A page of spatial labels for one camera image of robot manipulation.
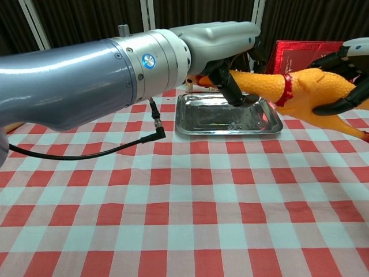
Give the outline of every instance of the red book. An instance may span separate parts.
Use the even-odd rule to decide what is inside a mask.
[[[265,73],[285,74],[306,69],[314,60],[337,52],[342,44],[277,40]]]

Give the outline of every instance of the yellow rubber chicken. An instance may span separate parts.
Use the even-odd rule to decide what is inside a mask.
[[[345,78],[317,68],[288,74],[256,74],[231,71],[243,92],[256,94],[276,105],[281,115],[289,115],[321,129],[336,130],[369,143],[369,133],[353,128],[338,115],[315,115],[314,107],[346,97],[355,85]],[[213,87],[207,77],[198,78],[202,87]],[[369,110],[369,100],[358,109]]]

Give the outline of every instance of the black curtain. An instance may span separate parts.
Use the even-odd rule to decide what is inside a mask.
[[[369,0],[266,0],[262,41],[270,56],[276,40],[345,41],[369,36]]]
[[[118,36],[118,25],[131,33],[144,30],[138,0],[33,0],[52,48]]]
[[[254,0],[154,0],[156,28],[212,21],[251,21]]]
[[[39,50],[19,2],[0,1],[0,55]]]

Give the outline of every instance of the metal tray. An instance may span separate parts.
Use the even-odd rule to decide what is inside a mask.
[[[275,134],[283,124],[264,99],[248,108],[233,107],[220,93],[188,93],[178,97],[176,128],[188,135]]]

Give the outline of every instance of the table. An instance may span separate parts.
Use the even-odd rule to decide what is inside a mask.
[[[9,154],[0,276],[369,276],[367,143],[287,117],[276,135],[188,137],[174,132],[182,93],[155,98],[164,140],[77,162]],[[369,127],[368,112],[343,116]],[[79,155],[153,131],[140,103],[9,140]]]

